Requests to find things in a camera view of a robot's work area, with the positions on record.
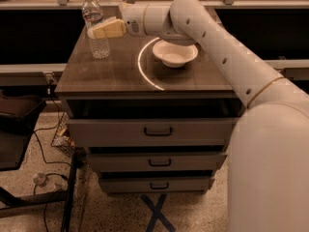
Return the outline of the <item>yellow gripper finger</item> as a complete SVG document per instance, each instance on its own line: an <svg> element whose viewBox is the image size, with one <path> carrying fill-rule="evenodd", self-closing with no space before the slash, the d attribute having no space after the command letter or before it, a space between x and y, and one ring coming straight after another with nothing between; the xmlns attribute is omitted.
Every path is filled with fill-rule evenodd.
<svg viewBox="0 0 309 232"><path fill-rule="evenodd" d="M110 16L110 17L108 17L108 18L103 19L102 21L100 21L97 25L110 23L110 22L112 22L112 21L114 21L114 20L116 20L116 19L117 19L117 17L115 17L115 16Z"/></svg>
<svg viewBox="0 0 309 232"><path fill-rule="evenodd" d="M87 32L91 39L119 38L126 33L126 25L121 19L116 19L110 23L96 25Z"/></svg>

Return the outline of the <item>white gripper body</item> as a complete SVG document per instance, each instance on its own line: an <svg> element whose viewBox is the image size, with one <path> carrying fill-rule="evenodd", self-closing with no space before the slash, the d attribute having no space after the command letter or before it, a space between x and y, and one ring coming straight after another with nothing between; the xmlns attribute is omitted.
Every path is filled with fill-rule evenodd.
<svg viewBox="0 0 309 232"><path fill-rule="evenodd" d="M125 5L122 10L122 20L131 36L144 37L144 13L146 7L138 4Z"/></svg>

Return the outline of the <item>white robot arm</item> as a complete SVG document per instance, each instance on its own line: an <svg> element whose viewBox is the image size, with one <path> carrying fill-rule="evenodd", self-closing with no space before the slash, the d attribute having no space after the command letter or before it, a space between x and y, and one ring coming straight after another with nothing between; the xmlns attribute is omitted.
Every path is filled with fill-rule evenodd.
<svg viewBox="0 0 309 232"><path fill-rule="evenodd" d="M228 147L229 232L309 232L309 96L220 26L198 0L134 4L93 39L198 43L245 107Z"/></svg>

